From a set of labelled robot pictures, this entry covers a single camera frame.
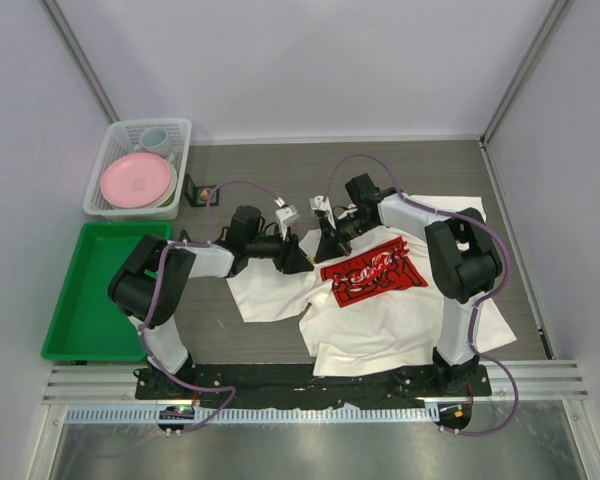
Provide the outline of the white printed t-shirt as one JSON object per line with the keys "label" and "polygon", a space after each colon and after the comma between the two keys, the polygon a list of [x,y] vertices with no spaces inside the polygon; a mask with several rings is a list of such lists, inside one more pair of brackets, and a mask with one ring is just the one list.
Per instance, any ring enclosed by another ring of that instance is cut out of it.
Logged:
{"label": "white printed t-shirt", "polygon": [[[299,246],[314,256],[318,230]],[[298,317],[317,376],[354,377],[427,365],[441,331],[445,297],[434,284],[426,243],[392,227],[352,241],[352,252],[284,275],[252,259],[227,281],[246,323]]]}

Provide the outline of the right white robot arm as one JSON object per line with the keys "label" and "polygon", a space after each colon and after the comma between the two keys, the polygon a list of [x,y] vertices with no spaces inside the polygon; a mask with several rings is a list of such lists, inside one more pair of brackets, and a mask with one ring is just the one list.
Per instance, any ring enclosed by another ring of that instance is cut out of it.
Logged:
{"label": "right white robot arm", "polygon": [[345,184],[353,208],[340,219],[329,197],[315,196],[310,208],[321,237],[318,262],[348,256],[352,241],[380,226],[392,227],[426,243],[435,286],[445,297],[442,331],[432,353],[431,380],[437,391],[463,391],[476,374],[476,330],[482,304],[498,293],[506,247],[484,223],[478,210],[441,210],[392,187],[378,188],[368,174]]}

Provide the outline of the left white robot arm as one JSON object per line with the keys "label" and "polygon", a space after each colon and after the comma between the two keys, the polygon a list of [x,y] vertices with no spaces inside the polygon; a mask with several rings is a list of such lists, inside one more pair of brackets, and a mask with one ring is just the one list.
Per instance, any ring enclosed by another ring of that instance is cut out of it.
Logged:
{"label": "left white robot arm", "polygon": [[269,260],[284,275],[312,269],[291,231],[299,220],[297,209],[283,204],[275,216],[269,232],[258,208],[240,206],[219,238],[206,243],[146,234],[114,274],[108,298],[136,329],[151,369],[159,375],[158,386],[170,398],[185,397],[194,385],[194,362],[175,321],[189,280],[232,278],[252,259]]}

